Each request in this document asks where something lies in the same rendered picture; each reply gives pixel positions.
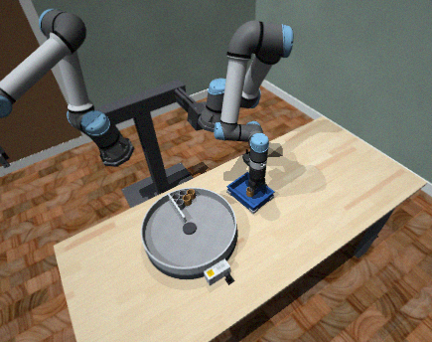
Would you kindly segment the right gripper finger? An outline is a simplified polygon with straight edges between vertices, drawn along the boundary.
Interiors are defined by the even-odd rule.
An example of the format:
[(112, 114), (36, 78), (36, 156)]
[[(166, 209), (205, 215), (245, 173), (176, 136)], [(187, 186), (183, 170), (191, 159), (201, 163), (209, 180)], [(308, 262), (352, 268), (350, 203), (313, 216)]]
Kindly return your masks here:
[(0, 163), (4, 168), (10, 167), (10, 164), (7, 162), (7, 160), (0, 154)]
[(2, 147), (0, 146), (0, 154), (2, 154), (2, 156), (7, 160), (9, 159), (8, 155), (5, 153), (5, 151), (2, 149)]

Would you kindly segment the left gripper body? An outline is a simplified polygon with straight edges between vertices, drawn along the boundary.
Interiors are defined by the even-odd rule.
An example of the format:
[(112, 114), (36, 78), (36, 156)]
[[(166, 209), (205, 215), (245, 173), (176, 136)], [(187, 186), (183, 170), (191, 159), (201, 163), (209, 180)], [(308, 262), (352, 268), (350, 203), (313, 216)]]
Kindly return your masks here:
[(246, 153), (242, 155), (244, 163), (249, 166), (248, 185), (251, 189), (256, 189), (265, 184), (266, 163), (254, 163), (250, 160), (250, 151), (246, 149)]

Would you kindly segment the bronze bushing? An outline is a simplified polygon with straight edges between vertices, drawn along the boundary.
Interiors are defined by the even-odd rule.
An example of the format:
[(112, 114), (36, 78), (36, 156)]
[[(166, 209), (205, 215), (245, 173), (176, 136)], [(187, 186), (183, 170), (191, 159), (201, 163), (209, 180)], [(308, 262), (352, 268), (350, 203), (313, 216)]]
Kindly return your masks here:
[(195, 194), (195, 190), (194, 189), (189, 189), (187, 191), (187, 195), (191, 196), (191, 200), (194, 200), (196, 198), (196, 194)]
[(246, 196), (247, 197), (252, 197), (254, 195), (254, 190), (251, 192), (250, 190), (249, 190), (249, 187), (247, 187), (246, 188)]
[[(183, 200), (184, 200), (184, 204), (185, 204), (185, 206), (190, 206), (190, 205), (192, 204), (191, 196), (189, 196), (189, 195), (185, 195), (185, 196), (183, 197)], [(188, 201), (187, 201), (187, 200), (188, 200)]]

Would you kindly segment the blue open-top crate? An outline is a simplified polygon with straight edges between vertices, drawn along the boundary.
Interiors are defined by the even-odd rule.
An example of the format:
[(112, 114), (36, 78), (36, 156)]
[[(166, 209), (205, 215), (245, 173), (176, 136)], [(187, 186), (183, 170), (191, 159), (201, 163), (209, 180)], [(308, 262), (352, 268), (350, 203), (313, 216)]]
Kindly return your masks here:
[(234, 197), (248, 210), (250, 208), (252, 211), (254, 211), (266, 204), (275, 192), (264, 184), (254, 190), (254, 195), (252, 197), (247, 197), (246, 188), (249, 187), (249, 178), (249, 172), (246, 172), (226, 187), (228, 188), (228, 191), (231, 193), (232, 197)]

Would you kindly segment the grey round turntable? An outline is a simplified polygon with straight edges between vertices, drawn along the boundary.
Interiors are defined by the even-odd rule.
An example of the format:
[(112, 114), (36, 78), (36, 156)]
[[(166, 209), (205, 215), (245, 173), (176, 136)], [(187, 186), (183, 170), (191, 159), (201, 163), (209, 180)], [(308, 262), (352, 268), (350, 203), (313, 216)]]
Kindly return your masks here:
[[(189, 189), (195, 190), (196, 198), (180, 210), (172, 196)], [(234, 282), (227, 261), (234, 251), (236, 234), (230, 203), (204, 188), (167, 193), (149, 208), (141, 225), (146, 254), (158, 270), (177, 279), (205, 277), (210, 286), (223, 277), (228, 285)]]

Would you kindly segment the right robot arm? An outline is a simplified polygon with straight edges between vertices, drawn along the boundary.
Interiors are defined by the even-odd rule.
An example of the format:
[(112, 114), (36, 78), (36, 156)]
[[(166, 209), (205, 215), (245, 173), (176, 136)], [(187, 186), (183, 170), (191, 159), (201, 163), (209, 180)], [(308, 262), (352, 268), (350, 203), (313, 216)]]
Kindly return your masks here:
[(0, 82), (0, 118), (8, 116), (12, 104), (59, 63), (70, 101), (69, 123), (93, 140), (106, 162), (123, 159), (130, 150), (129, 142), (119, 136), (103, 112), (94, 110), (87, 96), (76, 51), (86, 35), (82, 19), (70, 12), (49, 9), (40, 16), (39, 27), (50, 39)]

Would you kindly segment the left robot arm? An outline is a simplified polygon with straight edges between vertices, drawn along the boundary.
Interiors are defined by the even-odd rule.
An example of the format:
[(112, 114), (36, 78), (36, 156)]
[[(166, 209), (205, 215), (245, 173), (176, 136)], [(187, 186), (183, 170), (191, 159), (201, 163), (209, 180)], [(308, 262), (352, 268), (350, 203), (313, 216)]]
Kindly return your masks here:
[[(228, 44), (226, 79), (213, 80), (208, 89), (202, 123), (215, 129), (215, 139), (248, 142), (250, 160), (254, 163), (267, 160), (269, 139), (257, 121), (237, 124), (239, 110), (258, 106), (262, 81), (272, 65), (290, 56), (292, 47), (291, 27), (255, 20), (246, 22)], [(255, 57), (246, 73), (252, 53)]]

